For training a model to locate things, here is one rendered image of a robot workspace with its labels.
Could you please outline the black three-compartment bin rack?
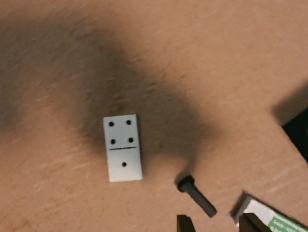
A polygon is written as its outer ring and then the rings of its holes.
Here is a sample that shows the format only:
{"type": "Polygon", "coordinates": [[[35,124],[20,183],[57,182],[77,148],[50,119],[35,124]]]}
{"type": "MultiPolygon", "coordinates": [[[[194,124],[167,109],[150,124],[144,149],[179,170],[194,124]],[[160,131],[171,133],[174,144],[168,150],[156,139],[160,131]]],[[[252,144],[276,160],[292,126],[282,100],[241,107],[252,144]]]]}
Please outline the black three-compartment bin rack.
{"type": "Polygon", "coordinates": [[[283,128],[308,164],[308,110],[283,128]]]}

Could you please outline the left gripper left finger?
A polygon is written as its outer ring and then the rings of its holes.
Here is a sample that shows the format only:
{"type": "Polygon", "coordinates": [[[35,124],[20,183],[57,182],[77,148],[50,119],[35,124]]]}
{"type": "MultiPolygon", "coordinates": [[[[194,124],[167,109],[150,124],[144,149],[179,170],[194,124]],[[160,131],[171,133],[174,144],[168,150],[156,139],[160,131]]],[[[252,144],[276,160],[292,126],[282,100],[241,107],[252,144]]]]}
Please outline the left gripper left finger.
{"type": "Polygon", "coordinates": [[[187,214],[177,214],[176,232],[196,232],[191,217],[187,217],[187,214]]]}

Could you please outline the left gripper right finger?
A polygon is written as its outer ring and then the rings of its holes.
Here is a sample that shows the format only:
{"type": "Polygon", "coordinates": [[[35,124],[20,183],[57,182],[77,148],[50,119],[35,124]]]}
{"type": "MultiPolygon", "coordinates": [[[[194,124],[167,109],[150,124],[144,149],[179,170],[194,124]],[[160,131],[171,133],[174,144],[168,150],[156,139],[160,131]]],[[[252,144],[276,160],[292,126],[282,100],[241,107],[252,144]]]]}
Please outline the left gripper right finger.
{"type": "Polygon", "coordinates": [[[239,216],[239,232],[273,232],[254,212],[239,216]]]}

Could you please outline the white domino tile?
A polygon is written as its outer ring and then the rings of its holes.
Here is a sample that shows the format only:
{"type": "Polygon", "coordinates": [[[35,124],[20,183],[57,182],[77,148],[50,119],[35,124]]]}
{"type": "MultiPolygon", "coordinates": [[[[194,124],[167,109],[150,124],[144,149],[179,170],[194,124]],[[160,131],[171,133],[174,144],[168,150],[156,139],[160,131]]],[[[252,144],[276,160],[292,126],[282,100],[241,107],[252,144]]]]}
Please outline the white domino tile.
{"type": "Polygon", "coordinates": [[[105,117],[110,179],[143,179],[138,114],[105,117]]]}

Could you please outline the green and white eraser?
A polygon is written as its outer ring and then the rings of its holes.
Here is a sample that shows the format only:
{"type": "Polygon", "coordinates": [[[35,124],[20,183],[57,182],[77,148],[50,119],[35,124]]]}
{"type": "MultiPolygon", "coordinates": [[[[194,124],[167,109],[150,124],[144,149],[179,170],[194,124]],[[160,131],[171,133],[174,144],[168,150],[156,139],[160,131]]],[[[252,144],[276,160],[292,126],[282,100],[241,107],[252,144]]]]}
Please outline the green and white eraser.
{"type": "Polygon", "coordinates": [[[263,205],[250,196],[248,196],[233,220],[238,228],[239,216],[244,212],[254,212],[273,232],[308,232],[307,229],[263,205]]]}

